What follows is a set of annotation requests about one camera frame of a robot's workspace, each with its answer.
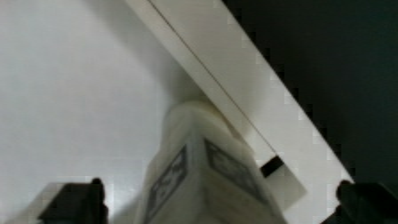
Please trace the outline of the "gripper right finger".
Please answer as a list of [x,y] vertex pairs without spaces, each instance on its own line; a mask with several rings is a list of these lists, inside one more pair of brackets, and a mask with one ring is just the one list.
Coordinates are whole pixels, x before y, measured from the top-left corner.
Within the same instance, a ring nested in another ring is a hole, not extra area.
[[351,183],[337,190],[340,205],[322,224],[398,224],[398,183]]

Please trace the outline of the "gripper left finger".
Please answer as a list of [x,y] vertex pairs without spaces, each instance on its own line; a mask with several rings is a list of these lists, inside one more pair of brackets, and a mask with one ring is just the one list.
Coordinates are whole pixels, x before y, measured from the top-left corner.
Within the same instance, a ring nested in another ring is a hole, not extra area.
[[68,183],[40,215],[42,224],[109,224],[106,185],[100,178],[90,183]]

